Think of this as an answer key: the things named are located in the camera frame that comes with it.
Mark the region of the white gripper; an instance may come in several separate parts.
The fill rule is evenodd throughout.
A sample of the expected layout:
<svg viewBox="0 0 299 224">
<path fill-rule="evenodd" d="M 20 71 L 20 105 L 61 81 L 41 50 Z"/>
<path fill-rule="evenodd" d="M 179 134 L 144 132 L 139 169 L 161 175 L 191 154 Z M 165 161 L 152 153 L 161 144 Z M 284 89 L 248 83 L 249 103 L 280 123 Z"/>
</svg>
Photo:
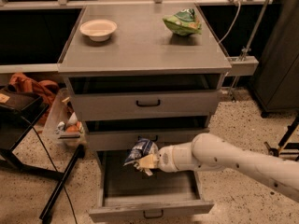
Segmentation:
<svg viewBox="0 0 299 224">
<path fill-rule="evenodd" d="M 151 176 L 151 170 L 157 168 L 167 173 L 196 171 L 200 167 L 200 162 L 193 156 L 192 143 L 189 142 L 162 147 L 158 152 L 158 157 L 155 154 L 149 154 L 137 160 L 134 167 Z"/>
</svg>

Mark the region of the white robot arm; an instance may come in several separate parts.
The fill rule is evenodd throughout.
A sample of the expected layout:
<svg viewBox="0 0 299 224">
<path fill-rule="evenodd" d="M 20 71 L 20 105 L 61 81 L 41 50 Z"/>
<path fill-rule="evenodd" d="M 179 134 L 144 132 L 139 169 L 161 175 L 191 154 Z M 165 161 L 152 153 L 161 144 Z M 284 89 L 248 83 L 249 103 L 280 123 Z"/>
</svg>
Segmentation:
<svg viewBox="0 0 299 224">
<path fill-rule="evenodd" d="M 245 150 L 211 133 L 200 133 L 188 143 L 162 147 L 139 158 L 135 168 L 167 173 L 230 168 L 299 202 L 298 161 Z"/>
</svg>

